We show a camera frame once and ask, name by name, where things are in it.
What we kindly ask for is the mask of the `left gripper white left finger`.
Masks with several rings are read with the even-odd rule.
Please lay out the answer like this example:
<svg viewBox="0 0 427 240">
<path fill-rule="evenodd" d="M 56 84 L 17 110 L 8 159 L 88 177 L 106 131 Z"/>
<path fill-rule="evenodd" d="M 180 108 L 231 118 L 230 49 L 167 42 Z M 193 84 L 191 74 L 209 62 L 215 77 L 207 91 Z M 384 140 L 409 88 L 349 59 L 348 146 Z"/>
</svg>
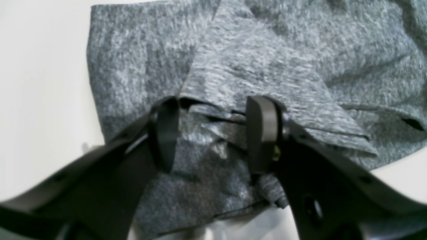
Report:
<svg viewBox="0 0 427 240">
<path fill-rule="evenodd" d="M 158 100 L 105 145 L 1 202 L 1 228 L 37 240 L 125 240 L 145 187 L 172 170 L 178 124 L 177 98 Z"/>
</svg>

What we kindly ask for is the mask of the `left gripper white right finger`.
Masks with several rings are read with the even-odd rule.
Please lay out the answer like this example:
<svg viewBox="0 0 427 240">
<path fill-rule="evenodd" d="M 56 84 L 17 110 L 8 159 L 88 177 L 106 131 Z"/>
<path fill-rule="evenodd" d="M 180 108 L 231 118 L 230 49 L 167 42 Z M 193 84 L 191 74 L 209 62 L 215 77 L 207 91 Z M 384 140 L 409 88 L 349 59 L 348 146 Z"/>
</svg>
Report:
<svg viewBox="0 0 427 240">
<path fill-rule="evenodd" d="M 271 97 L 246 103 L 248 164 L 273 173 L 301 240 L 425 240 L 426 205 L 314 139 Z"/>
</svg>

